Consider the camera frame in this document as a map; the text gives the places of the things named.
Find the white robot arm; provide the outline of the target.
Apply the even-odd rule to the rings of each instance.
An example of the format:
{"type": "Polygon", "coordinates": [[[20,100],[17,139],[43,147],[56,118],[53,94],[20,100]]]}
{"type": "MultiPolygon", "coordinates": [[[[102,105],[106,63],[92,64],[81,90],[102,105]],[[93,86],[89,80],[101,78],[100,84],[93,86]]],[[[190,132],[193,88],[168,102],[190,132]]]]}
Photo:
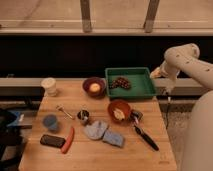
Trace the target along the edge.
{"type": "Polygon", "coordinates": [[[170,80],[166,91],[171,92],[180,72],[208,89],[195,103],[188,123],[180,171],[213,171],[213,64],[199,59],[200,49],[194,44],[170,47],[163,63],[150,77],[170,80]]]}

